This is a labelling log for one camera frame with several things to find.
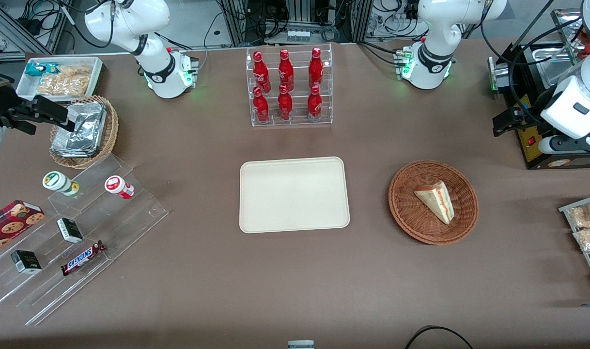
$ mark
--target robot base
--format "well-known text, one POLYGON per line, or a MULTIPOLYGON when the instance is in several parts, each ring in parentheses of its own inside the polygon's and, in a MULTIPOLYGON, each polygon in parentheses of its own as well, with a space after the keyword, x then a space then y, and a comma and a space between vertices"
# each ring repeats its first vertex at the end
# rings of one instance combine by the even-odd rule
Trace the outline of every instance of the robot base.
POLYGON ((151 81, 146 74, 144 75, 149 88, 162 98, 174 98, 188 89, 196 88, 198 61, 192 61, 189 56, 179 52, 172 52, 171 55, 175 58, 175 69, 164 82, 151 81))
POLYGON ((396 75, 399 80, 404 79, 409 81, 417 88, 434 89, 441 85, 443 79, 448 77, 452 62, 448 63, 445 71, 431 73, 418 59, 418 49, 421 45, 422 42, 416 42, 412 46, 405 46, 403 48, 404 56, 399 57, 394 55, 394 62, 396 64, 405 64, 405 66, 396 67, 396 75))

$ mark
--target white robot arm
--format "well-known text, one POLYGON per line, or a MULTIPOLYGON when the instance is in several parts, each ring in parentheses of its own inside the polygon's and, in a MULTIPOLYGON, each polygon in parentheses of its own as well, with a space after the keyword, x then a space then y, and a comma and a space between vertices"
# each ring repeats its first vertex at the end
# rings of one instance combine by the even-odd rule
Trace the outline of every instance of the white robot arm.
MULTIPOLYGON (((581 5, 590 40, 590 0, 581 5)), ((590 55, 563 74, 541 117, 565 135, 546 137, 539 150, 547 154, 590 152, 590 55)))
POLYGON ((418 16, 428 24, 424 42, 405 47, 402 78, 421 89, 433 89, 448 75, 450 61, 459 42, 461 29, 457 24, 476 24, 494 20, 506 7, 507 0, 420 0, 418 16))
POLYGON ((94 37, 111 40, 136 57, 149 87, 162 98, 177 97, 195 86, 191 59, 169 52, 153 33, 167 27, 170 19, 164 0, 110 0, 84 15, 94 37))

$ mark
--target aluminum foil container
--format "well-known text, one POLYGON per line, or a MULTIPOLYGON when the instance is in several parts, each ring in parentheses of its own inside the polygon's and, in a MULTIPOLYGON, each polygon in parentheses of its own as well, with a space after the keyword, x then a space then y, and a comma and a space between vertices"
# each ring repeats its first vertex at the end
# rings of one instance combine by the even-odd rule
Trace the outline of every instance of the aluminum foil container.
POLYGON ((107 108, 100 102, 70 104, 67 117, 76 123, 74 132, 58 128, 50 150, 60 157, 94 157, 103 138, 107 108))

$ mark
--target white bottle cap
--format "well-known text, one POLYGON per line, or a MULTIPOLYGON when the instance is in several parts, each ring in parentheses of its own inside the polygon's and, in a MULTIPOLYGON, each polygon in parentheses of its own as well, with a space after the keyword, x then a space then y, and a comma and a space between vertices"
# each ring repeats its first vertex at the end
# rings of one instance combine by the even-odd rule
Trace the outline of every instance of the white bottle cap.
POLYGON ((118 194, 125 187, 125 180, 120 176, 110 176, 105 180, 103 187, 107 192, 118 194))
POLYGON ((43 177, 43 186, 49 190, 59 191, 65 188, 65 186, 70 186, 69 179, 64 174, 58 171, 49 172, 43 177))

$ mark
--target acrylic bottle rack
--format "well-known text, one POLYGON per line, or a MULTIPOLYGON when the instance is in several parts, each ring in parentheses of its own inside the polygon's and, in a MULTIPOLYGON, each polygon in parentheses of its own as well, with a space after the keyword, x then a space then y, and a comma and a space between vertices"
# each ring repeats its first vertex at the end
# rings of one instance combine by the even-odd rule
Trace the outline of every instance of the acrylic bottle rack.
POLYGON ((248 48, 246 51, 246 76, 248 82, 248 98, 250 99, 251 123, 254 127, 275 127, 275 126, 315 126, 319 124, 331 124, 333 121, 333 76, 332 76, 332 46, 288 46, 289 58, 293 62, 293 71, 295 72, 295 88, 291 91, 293 98, 293 116, 290 121, 284 121, 280 117, 278 107, 278 96, 280 79, 278 75, 278 66, 280 64, 279 47, 256 47, 248 48), (319 95, 323 99, 321 104, 321 116, 318 122, 308 120, 308 96, 310 95, 310 86, 308 85, 308 65, 312 58, 312 49, 319 47, 321 49, 321 60, 323 61, 323 82, 320 85, 319 95), (271 91, 264 94, 269 103, 269 122, 261 124, 258 122, 252 100, 254 95, 252 89, 256 86, 254 80, 254 60, 252 54, 260 51, 263 54, 263 61, 269 69, 269 81, 271 82, 271 91))
POLYGON ((0 250, 0 303, 16 304, 26 325, 43 321, 168 214, 131 170, 112 154, 103 157, 74 177, 80 184, 76 195, 51 195, 40 204, 45 218, 0 250), (114 174, 134 186, 131 199, 105 191, 105 179, 114 174), (84 241, 63 240, 56 224, 61 217, 76 221, 84 241), (60 267, 98 240, 107 249, 63 276, 60 267), (43 269, 32 275, 17 272, 10 257, 15 250, 34 252, 43 269))

